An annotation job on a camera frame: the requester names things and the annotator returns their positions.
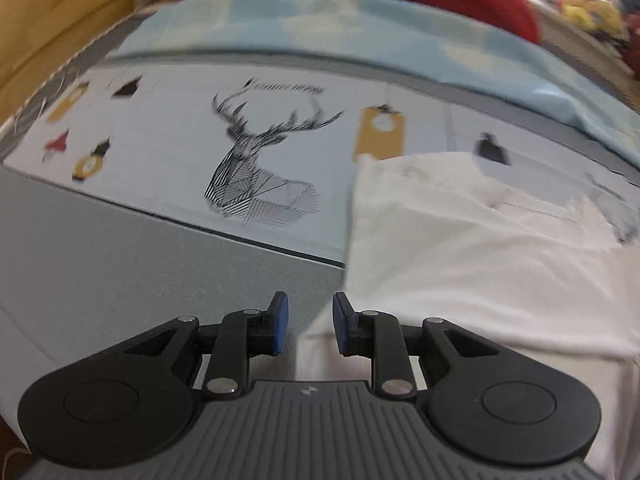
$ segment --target metal pin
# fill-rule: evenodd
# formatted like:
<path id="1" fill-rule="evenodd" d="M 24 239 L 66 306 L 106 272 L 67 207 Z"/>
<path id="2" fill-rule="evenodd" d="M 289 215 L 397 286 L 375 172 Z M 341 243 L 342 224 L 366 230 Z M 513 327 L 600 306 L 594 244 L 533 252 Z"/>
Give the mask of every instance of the metal pin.
<path id="1" fill-rule="evenodd" d="M 217 377 L 207 382 L 207 390 L 214 394 L 232 394 L 238 389 L 238 383 L 229 377 Z"/>
<path id="2" fill-rule="evenodd" d="M 400 396 L 410 394 L 414 386 L 404 379 L 389 379 L 382 383 L 382 390 L 389 395 Z"/>

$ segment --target yellow tag illustration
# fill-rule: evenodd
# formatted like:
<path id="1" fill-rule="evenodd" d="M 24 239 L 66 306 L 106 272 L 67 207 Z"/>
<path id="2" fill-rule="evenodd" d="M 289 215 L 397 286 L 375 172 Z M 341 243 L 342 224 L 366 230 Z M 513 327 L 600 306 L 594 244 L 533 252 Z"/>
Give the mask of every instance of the yellow tag illustration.
<path id="1" fill-rule="evenodd" d="M 404 115 L 389 105 L 364 108 L 353 160 L 363 153 L 370 153 L 378 160 L 402 155 L 404 123 Z"/>
<path id="2" fill-rule="evenodd" d="M 47 117 L 47 123 L 55 123 L 62 119 L 65 114 L 71 110 L 71 107 L 76 104 L 79 98 L 81 98 L 89 88 L 89 82 L 80 83 L 68 96 L 58 103 L 53 111 Z"/>
<path id="3" fill-rule="evenodd" d="M 84 182 L 90 176 L 98 173 L 104 165 L 104 155 L 110 147 L 109 139 L 101 142 L 95 147 L 90 155 L 82 157 L 74 168 L 71 178 L 75 182 Z"/>

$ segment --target deer head drawing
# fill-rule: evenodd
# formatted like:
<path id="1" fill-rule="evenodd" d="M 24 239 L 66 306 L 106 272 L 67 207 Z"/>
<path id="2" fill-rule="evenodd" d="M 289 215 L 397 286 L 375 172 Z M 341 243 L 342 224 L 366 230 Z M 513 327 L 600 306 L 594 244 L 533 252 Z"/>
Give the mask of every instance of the deer head drawing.
<path id="1" fill-rule="evenodd" d="M 231 99 L 246 92 L 242 90 L 218 103 L 213 98 L 214 113 L 227 123 L 226 134 L 234 145 L 216 168 L 204 194 L 210 206 L 225 216 L 242 217 L 245 222 L 266 222 L 285 225 L 302 215 L 318 211 L 318 194 L 312 184 L 287 180 L 258 167 L 258 154 L 265 146 L 279 144 L 291 132 L 319 130 L 333 123 L 342 112 L 324 120 L 318 102 L 313 101 L 314 114 L 298 122 L 293 111 L 289 120 L 272 124 L 266 131 L 253 134 L 242 116 L 246 102 L 232 110 Z"/>

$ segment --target light blue blanket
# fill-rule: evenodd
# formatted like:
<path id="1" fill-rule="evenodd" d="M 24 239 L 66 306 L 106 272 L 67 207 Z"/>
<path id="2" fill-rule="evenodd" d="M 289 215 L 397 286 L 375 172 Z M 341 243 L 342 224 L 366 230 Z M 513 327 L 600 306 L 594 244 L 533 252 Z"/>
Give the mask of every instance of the light blue blanket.
<path id="1" fill-rule="evenodd" d="M 185 0 L 111 57 L 245 51 L 357 60 L 490 94 L 574 126 L 640 168 L 640 116 L 542 48 L 402 0 Z"/>

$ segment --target wooden bed frame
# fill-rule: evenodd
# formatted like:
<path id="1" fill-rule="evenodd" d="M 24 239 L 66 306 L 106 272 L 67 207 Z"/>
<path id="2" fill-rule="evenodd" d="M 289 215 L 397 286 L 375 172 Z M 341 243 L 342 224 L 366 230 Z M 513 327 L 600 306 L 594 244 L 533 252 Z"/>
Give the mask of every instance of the wooden bed frame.
<path id="1" fill-rule="evenodd" d="M 133 0 L 0 0 L 0 124 Z"/>

